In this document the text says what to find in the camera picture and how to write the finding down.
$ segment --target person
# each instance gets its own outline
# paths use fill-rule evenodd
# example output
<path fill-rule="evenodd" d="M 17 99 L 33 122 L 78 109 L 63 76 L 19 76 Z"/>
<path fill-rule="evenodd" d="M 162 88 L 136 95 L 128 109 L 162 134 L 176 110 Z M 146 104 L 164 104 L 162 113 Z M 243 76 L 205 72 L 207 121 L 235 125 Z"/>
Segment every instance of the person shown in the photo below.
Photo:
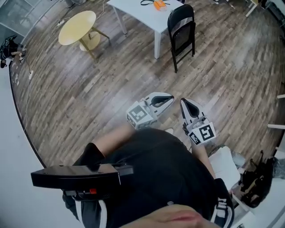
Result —
<path fill-rule="evenodd" d="M 192 142 L 191 153 L 166 131 L 135 131 L 125 124 L 89 143 L 74 165 L 122 162 L 132 165 L 134 173 L 118 193 L 104 200 L 105 226 L 98 201 L 82 202 L 80 212 L 74 199 L 63 195 L 66 207 L 86 228 L 219 227 L 210 222 L 218 197 L 221 192 L 230 196 L 223 181 L 215 180 L 204 146 Z"/>
<path fill-rule="evenodd" d="M 9 57 L 14 58 L 16 55 L 18 55 L 20 58 L 20 63 L 22 64 L 24 61 L 24 55 L 27 51 L 27 49 L 22 48 L 20 45 L 16 44 L 13 40 L 15 36 L 13 37 L 8 37 L 5 39 L 5 42 L 1 46 L 0 50 L 0 67 L 4 68 L 6 67 L 6 59 Z"/>

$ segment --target black device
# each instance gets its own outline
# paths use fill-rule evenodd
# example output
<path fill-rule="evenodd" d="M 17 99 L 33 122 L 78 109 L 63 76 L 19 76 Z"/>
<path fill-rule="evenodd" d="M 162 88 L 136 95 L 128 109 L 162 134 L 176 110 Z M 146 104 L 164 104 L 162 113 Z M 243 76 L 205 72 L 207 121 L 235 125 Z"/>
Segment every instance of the black device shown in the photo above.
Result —
<path fill-rule="evenodd" d="M 51 166 L 31 173 L 36 187 L 57 188 L 77 201 L 103 200 L 116 193 L 121 178 L 133 174 L 126 164 Z"/>

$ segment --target wooden floor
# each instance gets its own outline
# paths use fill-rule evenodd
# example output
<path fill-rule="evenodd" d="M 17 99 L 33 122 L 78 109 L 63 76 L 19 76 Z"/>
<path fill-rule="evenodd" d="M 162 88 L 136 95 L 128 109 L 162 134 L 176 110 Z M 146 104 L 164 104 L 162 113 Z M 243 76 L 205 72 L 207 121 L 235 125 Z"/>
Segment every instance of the wooden floor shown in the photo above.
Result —
<path fill-rule="evenodd" d="M 174 128 L 174 135 L 188 147 L 182 130 L 179 100 L 193 99 L 203 105 L 213 121 L 217 139 L 243 154 L 247 160 L 264 150 L 269 156 L 283 124 L 285 99 L 285 52 L 280 28 L 273 16 L 256 9 L 249 18 L 243 1 L 216 5 L 210 0 L 188 0 L 195 10 L 196 54 L 188 55 L 174 73 L 167 33 L 162 35 L 161 56 L 154 58 L 154 32 L 125 15 L 128 33 L 123 35 L 113 9 L 96 21 L 101 37 L 93 51 L 93 63 L 79 45 L 61 46 L 56 28 L 37 63 L 37 56 L 67 9 L 57 3 L 30 33 L 27 60 L 34 74 L 28 89 L 27 63 L 12 67 L 19 85 L 13 84 L 16 102 L 27 132 L 47 165 L 72 164 L 85 145 L 125 120 L 127 108 L 153 91 L 167 92 L 175 102 L 160 118 L 158 128 Z M 83 10 L 102 12 L 102 0 L 75 7 L 64 17 Z M 26 101 L 28 92 L 28 123 Z"/>

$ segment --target black shirt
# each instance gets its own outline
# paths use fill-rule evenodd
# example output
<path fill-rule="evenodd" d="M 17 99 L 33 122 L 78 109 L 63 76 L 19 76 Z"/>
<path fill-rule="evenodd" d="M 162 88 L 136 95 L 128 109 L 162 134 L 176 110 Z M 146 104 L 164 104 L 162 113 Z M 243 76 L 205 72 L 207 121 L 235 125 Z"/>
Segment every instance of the black shirt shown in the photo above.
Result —
<path fill-rule="evenodd" d="M 104 200 L 107 227 L 120 227 L 172 203 L 190 206 L 211 219 L 221 186 L 216 186 L 207 168 L 175 136 L 156 129 L 141 130 L 108 157 L 98 152 L 94 144 L 88 144 L 75 165 L 125 162 L 134 169 L 122 183 L 122 191 Z M 77 217 L 74 200 L 63 199 Z M 84 226 L 98 227 L 98 202 L 83 202 L 81 209 Z"/>

